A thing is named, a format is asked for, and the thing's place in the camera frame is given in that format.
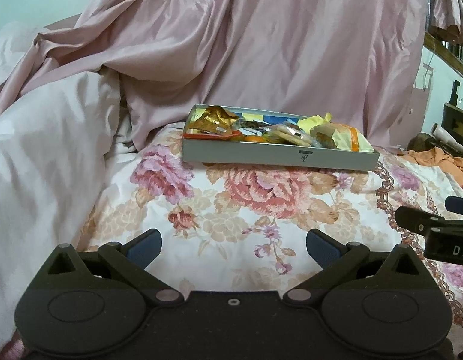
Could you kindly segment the orange cloth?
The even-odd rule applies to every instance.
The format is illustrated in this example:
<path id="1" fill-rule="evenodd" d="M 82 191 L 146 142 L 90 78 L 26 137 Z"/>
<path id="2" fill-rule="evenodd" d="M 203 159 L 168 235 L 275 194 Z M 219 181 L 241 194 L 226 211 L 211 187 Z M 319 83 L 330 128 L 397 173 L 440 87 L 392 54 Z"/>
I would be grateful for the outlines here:
<path id="1" fill-rule="evenodd" d="M 425 167 L 438 166 L 442 172 L 450 174 L 463 189 L 463 158 L 453 157 L 439 147 L 421 152 L 407 150 L 399 156 L 412 164 Z"/>

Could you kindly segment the wooden window frame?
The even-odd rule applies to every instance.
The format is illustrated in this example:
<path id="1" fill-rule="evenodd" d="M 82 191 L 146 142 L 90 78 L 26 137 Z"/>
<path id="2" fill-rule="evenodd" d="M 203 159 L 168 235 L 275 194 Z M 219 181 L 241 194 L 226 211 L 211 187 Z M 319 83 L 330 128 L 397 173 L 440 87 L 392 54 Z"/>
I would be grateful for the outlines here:
<path id="1" fill-rule="evenodd" d="M 427 0 L 425 47 L 463 78 L 463 0 Z"/>

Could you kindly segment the round rice cracker packet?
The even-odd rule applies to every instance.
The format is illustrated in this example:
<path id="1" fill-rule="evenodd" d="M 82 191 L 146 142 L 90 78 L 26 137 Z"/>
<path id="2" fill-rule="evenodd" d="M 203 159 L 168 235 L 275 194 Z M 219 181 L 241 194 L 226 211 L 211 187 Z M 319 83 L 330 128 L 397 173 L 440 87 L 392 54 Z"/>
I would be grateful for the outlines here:
<path id="1" fill-rule="evenodd" d="M 309 134 L 302 133 L 301 130 L 289 127 L 285 124 L 275 124 L 270 128 L 270 132 L 274 133 L 284 141 L 292 143 L 293 145 L 312 147 L 312 138 Z"/>

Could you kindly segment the gold foil snack packet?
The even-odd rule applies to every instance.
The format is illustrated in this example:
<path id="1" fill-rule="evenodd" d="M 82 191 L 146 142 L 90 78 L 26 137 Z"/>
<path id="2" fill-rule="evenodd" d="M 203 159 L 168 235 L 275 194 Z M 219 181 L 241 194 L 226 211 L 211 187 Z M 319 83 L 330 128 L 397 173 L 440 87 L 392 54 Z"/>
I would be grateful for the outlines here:
<path id="1" fill-rule="evenodd" d="M 236 113 L 227 111 L 222 106 L 208 106 L 195 111 L 188 129 L 193 132 L 227 136 L 233 133 L 232 126 L 239 120 Z"/>

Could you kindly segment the floral bed sheet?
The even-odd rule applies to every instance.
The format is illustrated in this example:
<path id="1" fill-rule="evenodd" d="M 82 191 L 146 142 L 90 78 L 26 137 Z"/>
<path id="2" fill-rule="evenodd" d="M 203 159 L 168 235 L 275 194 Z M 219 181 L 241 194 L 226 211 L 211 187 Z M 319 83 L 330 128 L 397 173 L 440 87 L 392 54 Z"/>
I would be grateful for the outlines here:
<path id="1" fill-rule="evenodd" d="M 446 155 L 380 152 L 370 172 L 186 164 L 182 125 L 170 124 L 140 152 L 107 159 L 104 188 L 81 231 L 80 250 L 160 231 L 150 273 L 183 294 L 193 290 L 285 292 L 318 273 L 305 236 L 317 228 L 341 243 L 376 251 L 423 241 L 399 228 L 411 206 L 446 216 L 463 183 L 440 165 Z"/>

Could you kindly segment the yellow orange bread packet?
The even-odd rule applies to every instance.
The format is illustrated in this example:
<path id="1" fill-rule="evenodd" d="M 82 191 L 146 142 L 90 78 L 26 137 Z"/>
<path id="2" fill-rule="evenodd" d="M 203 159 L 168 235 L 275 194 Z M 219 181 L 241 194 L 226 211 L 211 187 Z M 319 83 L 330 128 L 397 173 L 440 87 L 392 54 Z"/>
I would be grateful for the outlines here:
<path id="1" fill-rule="evenodd" d="M 327 149 L 373 153 L 374 147 L 356 128 L 345 124 L 326 123 L 310 129 L 311 137 Z"/>

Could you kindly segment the green round pastry packet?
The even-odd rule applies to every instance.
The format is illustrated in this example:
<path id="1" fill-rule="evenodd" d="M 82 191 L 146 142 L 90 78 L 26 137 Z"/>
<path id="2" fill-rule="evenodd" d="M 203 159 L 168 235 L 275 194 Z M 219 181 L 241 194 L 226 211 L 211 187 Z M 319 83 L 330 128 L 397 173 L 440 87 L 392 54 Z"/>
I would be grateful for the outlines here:
<path id="1" fill-rule="evenodd" d="M 270 132 L 263 133 L 261 137 L 263 138 L 264 141 L 266 141 L 267 143 L 271 143 L 271 144 L 285 144 L 286 143 L 286 140 L 283 139 L 281 135 L 279 134 L 279 132 L 276 132 L 276 131 L 270 131 Z"/>

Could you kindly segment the yellow blue dinosaur snack bag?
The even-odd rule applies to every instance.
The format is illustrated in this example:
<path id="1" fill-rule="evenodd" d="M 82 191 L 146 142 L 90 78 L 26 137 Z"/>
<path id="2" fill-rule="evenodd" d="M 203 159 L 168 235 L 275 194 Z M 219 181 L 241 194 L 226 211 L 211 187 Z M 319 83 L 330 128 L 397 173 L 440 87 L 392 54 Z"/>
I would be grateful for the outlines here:
<path id="1" fill-rule="evenodd" d="M 332 121 L 332 114 L 327 112 L 325 116 L 313 115 L 292 115 L 284 113 L 270 113 L 265 111 L 233 111 L 238 117 L 246 121 L 264 122 L 268 125 L 290 123 L 297 126 L 299 129 L 309 132 L 310 129 L 330 123 Z"/>

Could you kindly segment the dark wooden headboard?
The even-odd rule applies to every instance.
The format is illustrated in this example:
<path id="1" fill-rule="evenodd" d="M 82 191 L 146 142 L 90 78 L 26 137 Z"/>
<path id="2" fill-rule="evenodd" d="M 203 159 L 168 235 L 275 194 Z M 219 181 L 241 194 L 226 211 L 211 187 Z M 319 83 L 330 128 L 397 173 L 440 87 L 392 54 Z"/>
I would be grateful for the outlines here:
<path id="1" fill-rule="evenodd" d="M 458 108 L 458 88 L 460 82 L 455 80 L 450 100 L 444 105 L 441 126 L 461 145 L 463 145 L 463 109 Z"/>

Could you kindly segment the dark seaweed snack packet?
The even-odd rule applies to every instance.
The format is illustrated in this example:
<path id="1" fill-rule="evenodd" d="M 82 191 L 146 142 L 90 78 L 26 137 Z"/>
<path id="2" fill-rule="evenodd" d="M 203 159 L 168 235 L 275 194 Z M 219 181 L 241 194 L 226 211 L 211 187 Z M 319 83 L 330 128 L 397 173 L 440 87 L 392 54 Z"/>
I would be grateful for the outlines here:
<path id="1" fill-rule="evenodd" d="M 255 130 L 264 131 L 264 130 L 266 130 L 267 128 L 270 127 L 270 124 L 268 124 L 265 121 L 261 121 L 261 120 L 239 119 L 237 121 L 237 123 L 238 123 L 239 129 L 251 128 L 251 129 L 255 129 Z"/>

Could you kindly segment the pale pink duvet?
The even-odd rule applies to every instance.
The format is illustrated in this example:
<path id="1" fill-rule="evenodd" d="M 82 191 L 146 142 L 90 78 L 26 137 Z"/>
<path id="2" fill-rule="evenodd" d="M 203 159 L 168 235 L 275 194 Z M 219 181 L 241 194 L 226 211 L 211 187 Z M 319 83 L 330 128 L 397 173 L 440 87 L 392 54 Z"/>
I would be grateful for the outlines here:
<path id="1" fill-rule="evenodd" d="M 83 55 L 33 74 L 35 30 L 0 31 L 0 351 L 20 296 L 55 245 L 76 243 L 104 182 L 117 132 L 127 48 Z"/>

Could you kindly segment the white rolled tube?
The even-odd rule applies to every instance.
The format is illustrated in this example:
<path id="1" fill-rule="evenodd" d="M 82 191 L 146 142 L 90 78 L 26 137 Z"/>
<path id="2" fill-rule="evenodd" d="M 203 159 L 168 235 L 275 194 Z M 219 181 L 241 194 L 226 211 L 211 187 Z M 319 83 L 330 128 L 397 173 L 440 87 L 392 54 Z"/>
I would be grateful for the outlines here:
<path id="1" fill-rule="evenodd" d="M 436 138 L 438 141 L 449 145 L 463 155 L 463 145 L 460 144 L 454 137 L 452 137 L 450 133 L 448 133 L 438 123 L 434 123 L 434 125 L 432 125 L 431 135 L 433 135 L 434 138 Z"/>

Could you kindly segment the pink satin curtain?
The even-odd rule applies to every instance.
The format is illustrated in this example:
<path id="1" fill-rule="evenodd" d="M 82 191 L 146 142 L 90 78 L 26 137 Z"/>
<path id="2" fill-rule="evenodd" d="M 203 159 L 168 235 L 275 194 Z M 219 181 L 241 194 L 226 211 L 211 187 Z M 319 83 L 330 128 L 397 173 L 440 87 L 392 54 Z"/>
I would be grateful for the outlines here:
<path id="1" fill-rule="evenodd" d="M 0 85 L 0 116 L 53 81 L 108 68 L 134 144 L 196 104 L 331 113 L 386 145 L 419 70 L 425 28 L 458 28 L 451 0 L 94 0 L 39 34 Z"/>

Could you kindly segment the red orange snack packet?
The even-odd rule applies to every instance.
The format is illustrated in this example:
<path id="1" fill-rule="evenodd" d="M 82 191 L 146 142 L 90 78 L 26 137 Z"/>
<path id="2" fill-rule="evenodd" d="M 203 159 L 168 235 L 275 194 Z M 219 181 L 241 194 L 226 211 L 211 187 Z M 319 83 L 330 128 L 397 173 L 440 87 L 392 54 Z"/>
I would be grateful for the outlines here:
<path id="1" fill-rule="evenodd" d="M 219 135 L 212 133 L 183 133 L 184 139 L 207 140 L 207 141 L 240 141 L 244 135 L 240 132 L 233 132 L 229 135 Z"/>

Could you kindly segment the grey shallow cardboard box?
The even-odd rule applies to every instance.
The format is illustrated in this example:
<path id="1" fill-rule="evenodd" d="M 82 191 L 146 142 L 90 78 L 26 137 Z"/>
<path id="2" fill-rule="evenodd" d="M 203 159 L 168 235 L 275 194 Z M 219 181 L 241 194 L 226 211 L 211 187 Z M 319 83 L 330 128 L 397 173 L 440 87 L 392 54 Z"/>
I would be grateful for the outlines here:
<path id="1" fill-rule="evenodd" d="M 191 117 L 195 111 L 206 107 L 205 104 L 202 104 L 191 109 L 182 134 L 193 133 L 188 129 Z M 379 153 L 377 151 L 373 153 L 357 153 L 326 148 L 306 148 L 288 144 L 207 141 L 183 138 L 182 159 L 189 163 L 203 164 L 304 166 L 365 172 L 375 168 Z"/>

